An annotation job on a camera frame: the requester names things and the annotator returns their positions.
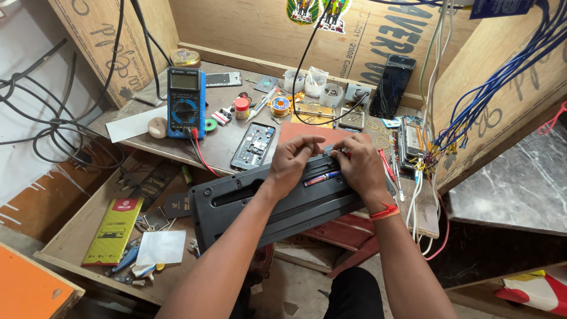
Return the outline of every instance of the orange board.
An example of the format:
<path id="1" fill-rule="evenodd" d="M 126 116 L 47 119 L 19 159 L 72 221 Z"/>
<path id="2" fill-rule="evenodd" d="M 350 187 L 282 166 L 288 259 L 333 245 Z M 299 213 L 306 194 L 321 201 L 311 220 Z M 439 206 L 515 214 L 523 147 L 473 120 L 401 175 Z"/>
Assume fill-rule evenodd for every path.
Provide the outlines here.
<path id="1" fill-rule="evenodd" d="M 317 125 L 307 125 L 303 123 L 283 122 L 280 130 L 278 144 L 287 142 L 298 135 L 321 135 L 327 138 L 323 146 L 333 145 L 334 143 L 349 137 L 355 133 L 343 129 L 324 128 Z M 370 142 L 370 135 L 362 134 Z"/>
<path id="2" fill-rule="evenodd" d="M 58 317 L 61 309 L 84 293 L 83 289 L 2 243 L 0 269 L 2 318 Z"/>

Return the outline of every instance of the aa battery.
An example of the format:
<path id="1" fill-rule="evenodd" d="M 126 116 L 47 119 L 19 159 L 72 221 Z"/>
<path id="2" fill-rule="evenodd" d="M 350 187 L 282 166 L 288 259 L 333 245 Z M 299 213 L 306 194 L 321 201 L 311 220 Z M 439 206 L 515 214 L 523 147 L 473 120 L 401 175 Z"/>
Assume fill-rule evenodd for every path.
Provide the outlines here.
<path id="1" fill-rule="evenodd" d="M 315 184 L 319 184 L 320 182 L 327 181 L 331 178 L 339 177 L 341 175 L 341 171 L 332 171 L 330 173 L 326 173 L 315 178 L 312 178 L 308 181 L 303 182 L 303 186 L 309 187 Z"/>

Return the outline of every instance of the smartphone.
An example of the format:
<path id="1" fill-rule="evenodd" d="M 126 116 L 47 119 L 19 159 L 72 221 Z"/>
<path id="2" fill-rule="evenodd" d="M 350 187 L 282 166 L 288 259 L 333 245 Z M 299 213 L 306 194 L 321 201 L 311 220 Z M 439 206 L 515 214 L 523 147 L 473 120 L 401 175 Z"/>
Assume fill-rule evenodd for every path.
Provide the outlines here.
<path id="1" fill-rule="evenodd" d="M 399 168 L 402 170 L 410 170 L 413 171 L 415 170 L 415 168 L 413 167 L 415 165 L 415 163 L 410 163 L 410 161 L 412 159 L 414 159 L 413 157 L 409 157 L 406 154 L 405 150 L 405 144 L 404 144 L 404 134 L 403 131 L 401 129 L 399 129 L 398 134 L 396 135 L 396 137 L 394 138 L 396 141 L 396 145 L 397 145 L 397 149 L 398 149 L 398 163 L 399 163 Z"/>
<path id="2" fill-rule="evenodd" d="M 240 72 L 209 73 L 206 87 L 240 86 L 242 74 Z"/>
<path id="3" fill-rule="evenodd" d="M 230 165 L 249 170 L 259 167 L 268 154 L 276 128 L 252 122 L 238 146 Z"/>
<path id="4" fill-rule="evenodd" d="M 425 145 L 431 142 L 431 130 L 426 131 L 426 140 L 424 141 L 421 134 L 423 130 L 424 120 L 419 117 L 404 115 L 401 118 L 401 125 L 398 129 L 403 135 L 404 151 L 408 158 L 420 158 L 425 155 Z"/>
<path id="5" fill-rule="evenodd" d="M 370 116 L 393 120 L 415 66 L 415 59 L 396 54 L 389 56 L 370 102 Z"/>

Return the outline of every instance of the red cap jar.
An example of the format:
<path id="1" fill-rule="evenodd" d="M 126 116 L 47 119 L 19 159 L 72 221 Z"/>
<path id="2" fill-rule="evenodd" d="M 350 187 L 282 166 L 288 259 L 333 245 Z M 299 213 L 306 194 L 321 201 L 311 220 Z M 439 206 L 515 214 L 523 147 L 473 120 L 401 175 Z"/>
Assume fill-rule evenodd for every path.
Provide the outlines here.
<path id="1" fill-rule="evenodd" d="M 250 114 L 249 111 L 250 102 L 246 98 L 238 98 L 234 100 L 234 111 L 236 112 L 236 118 L 239 120 L 245 120 Z"/>

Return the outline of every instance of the eraser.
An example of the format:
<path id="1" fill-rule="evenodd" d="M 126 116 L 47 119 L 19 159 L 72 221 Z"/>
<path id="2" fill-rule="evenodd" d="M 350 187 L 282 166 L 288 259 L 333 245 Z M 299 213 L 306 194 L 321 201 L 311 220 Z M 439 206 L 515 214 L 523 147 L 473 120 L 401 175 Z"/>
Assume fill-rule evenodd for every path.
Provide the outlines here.
<path id="1" fill-rule="evenodd" d="M 167 136 L 167 120 L 163 117 L 154 117 L 147 124 L 147 131 L 155 138 Z"/>

